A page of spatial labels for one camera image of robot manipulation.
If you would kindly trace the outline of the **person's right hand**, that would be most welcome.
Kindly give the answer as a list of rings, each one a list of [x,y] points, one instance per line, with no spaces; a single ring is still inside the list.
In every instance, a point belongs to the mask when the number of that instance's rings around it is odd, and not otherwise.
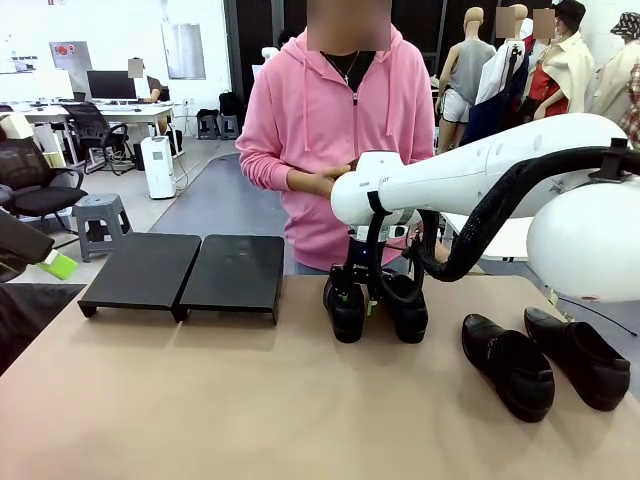
[[[336,180],[323,178],[321,172],[307,173],[292,169],[286,177],[287,185],[292,191],[329,198]]]

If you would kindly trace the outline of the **person's left hand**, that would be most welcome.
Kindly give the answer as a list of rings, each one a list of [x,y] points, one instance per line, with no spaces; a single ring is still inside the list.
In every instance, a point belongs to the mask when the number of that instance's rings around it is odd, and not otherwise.
[[[321,172],[321,176],[331,181],[335,181],[342,175],[355,171],[357,168],[357,165],[358,165],[358,160],[354,159],[346,165],[333,166],[323,170]]]

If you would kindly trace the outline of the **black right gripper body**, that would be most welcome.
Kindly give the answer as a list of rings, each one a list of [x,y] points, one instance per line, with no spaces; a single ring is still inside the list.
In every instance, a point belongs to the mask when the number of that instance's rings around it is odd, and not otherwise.
[[[343,272],[349,283],[365,286],[372,301],[382,298],[383,267],[381,265],[382,244],[370,247],[366,242],[349,239]]]

